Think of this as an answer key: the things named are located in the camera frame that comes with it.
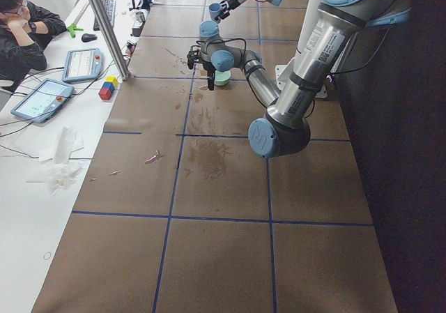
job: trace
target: blue cup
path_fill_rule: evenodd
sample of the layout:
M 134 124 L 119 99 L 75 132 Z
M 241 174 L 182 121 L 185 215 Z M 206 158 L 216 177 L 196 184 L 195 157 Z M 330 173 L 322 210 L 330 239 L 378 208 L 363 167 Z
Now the blue cup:
M 222 12 L 222 6 L 220 5 L 220 3 L 212 3 L 211 5 L 209 5 L 210 18 L 217 24 L 220 23 L 220 19 L 215 20 L 215 18 L 220 14 L 220 12 Z

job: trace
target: stain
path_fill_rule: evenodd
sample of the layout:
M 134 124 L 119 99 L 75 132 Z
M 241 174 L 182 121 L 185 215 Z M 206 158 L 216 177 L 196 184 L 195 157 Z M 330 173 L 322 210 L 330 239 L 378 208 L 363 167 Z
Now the stain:
M 187 178 L 193 171 L 191 169 L 184 169 L 186 171 L 186 176 L 184 178 Z
M 214 180 L 226 173 L 225 157 L 231 153 L 225 143 L 218 144 L 213 139 L 202 138 L 189 146 L 189 161 L 198 166 L 204 180 Z
M 195 102 L 200 102 L 200 101 L 203 100 L 203 98 L 204 98 L 204 94 L 198 92 L 198 93 L 195 94 L 194 101 Z
M 168 52 L 170 55 L 176 57 L 176 68 L 180 70 L 180 67 L 178 66 L 178 63 L 182 64 L 183 66 L 187 66 L 187 60 L 184 59 L 183 57 L 178 56 L 177 54 L 174 54 L 173 52 L 171 52 L 170 50 L 168 50 L 166 47 L 163 47 L 164 50 L 166 50 L 166 52 Z
M 201 113 L 191 114 L 191 123 L 187 131 L 191 134 L 217 134 L 214 112 L 209 112 L 207 107 L 201 108 Z

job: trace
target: black jacket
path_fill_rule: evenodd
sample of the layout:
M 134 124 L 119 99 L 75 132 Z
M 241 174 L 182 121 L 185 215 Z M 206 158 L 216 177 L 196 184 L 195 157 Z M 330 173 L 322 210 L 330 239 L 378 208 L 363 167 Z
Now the black jacket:
M 48 10 L 28 2 L 31 22 L 44 22 L 48 27 L 48 34 L 29 34 L 34 44 L 20 47 L 14 35 L 0 27 L 0 79 L 14 81 L 14 85 L 4 88 L 15 91 L 30 69 L 44 70 L 47 59 L 43 50 L 54 36 L 66 31 L 61 18 Z

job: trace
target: label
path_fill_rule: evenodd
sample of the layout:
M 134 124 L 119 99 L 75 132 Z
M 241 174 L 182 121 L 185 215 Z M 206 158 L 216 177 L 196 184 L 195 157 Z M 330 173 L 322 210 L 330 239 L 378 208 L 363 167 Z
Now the label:
M 291 114 L 295 116 L 296 112 L 298 111 L 298 107 L 300 106 L 300 103 L 304 100 L 304 96 L 301 92 L 299 92 L 298 96 L 294 99 L 291 106 L 288 108 L 288 111 L 286 113 Z
M 305 51 L 318 54 L 314 58 L 323 64 L 330 64 L 335 57 L 339 47 L 341 47 L 345 36 L 336 32 L 324 33 L 324 28 L 322 27 L 322 22 L 318 22 L 313 29 L 312 35 L 309 37 L 307 45 L 305 46 Z
M 309 37 L 307 45 L 305 46 L 306 50 L 311 51 L 319 42 L 319 39 L 321 39 L 322 33 L 323 33 L 323 27 L 322 24 L 318 22 L 316 26 L 313 29 L 312 35 Z
M 344 41 L 345 36 L 339 33 L 331 33 L 330 39 L 325 45 L 322 52 L 319 54 L 317 58 L 318 61 L 324 64 L 330 64 L 333 58 L 335 57 L 339 47 Z

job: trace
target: small debris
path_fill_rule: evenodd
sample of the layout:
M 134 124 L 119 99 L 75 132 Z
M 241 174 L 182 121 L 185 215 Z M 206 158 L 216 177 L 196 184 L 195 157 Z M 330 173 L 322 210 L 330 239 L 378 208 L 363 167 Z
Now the small debris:
M 154 163 L 156 160 L 164 157 L 164 155 L 161 155 L 160 151 L 156 151 L 155 155 L 146 160 L 144 163 L 149 165 L 150 163 Z

